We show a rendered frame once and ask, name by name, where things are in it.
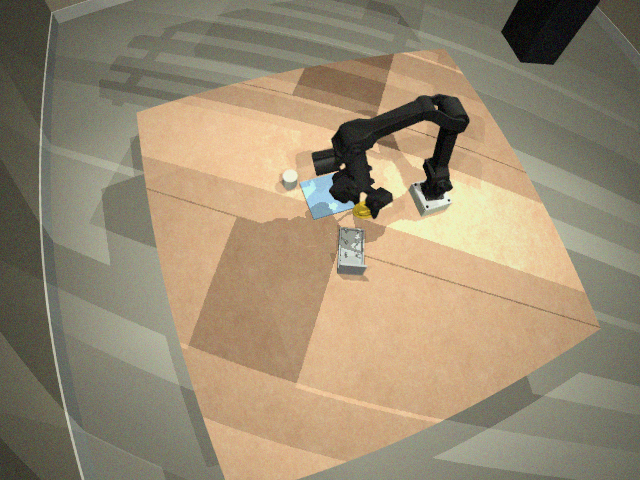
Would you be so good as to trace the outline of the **white dish rack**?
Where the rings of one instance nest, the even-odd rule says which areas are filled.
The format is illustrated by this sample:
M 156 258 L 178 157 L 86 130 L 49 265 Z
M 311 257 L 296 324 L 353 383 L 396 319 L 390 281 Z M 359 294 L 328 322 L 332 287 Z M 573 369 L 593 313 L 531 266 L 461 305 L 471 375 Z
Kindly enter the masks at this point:
M 365 229 L 340 227 L 337 274 L 362 276 L 364 265 Z

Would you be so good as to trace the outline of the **light blue flat mat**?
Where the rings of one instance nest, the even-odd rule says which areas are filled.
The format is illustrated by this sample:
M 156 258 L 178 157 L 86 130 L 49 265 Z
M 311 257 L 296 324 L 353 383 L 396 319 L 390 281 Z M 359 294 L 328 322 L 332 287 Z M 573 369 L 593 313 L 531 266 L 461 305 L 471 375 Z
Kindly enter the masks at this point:
M 329 189 L 333 186 L 335 173 L 299 183 L 309 206 L 313 220 L 353 209 L 353 201 L 342 203 L 335 200 Z

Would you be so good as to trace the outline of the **yellow plate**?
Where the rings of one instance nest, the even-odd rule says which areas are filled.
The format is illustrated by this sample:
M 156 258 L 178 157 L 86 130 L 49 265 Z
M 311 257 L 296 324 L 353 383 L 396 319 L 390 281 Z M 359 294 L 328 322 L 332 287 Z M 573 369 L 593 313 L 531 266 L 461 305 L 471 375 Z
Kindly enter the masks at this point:
M 361 202 L 357 203 L 353 207 L 353 214 L 357 218 L 367 219 L 367 218 L 371 218 L 372 217 L 369 208 L 364 205 L 365 203 L 366 203 L 366 201 L 364 200 L 364 201 L 361 201 Z

